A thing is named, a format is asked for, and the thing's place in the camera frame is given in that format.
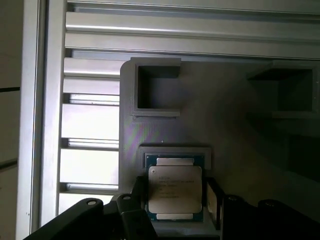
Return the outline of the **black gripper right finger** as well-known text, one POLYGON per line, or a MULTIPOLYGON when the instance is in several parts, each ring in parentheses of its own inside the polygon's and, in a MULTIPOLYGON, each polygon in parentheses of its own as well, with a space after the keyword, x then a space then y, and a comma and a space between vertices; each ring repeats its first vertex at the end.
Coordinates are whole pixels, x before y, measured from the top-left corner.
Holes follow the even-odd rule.
POLYGON ((222 240, 318 240, 320 224, 274 199, 257 206, 226 194, 213 177, 205 177, 206 206, 222 240))

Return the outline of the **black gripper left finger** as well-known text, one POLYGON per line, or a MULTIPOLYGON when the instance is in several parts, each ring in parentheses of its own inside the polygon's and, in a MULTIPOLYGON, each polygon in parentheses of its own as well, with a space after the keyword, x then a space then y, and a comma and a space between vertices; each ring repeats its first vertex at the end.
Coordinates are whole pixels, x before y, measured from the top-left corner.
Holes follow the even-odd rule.
POLYGON ((144 210, 147 178, 138 176, 131 193, 104 204, 85 198, 27 236, 28 240, 156 240, 144 210))

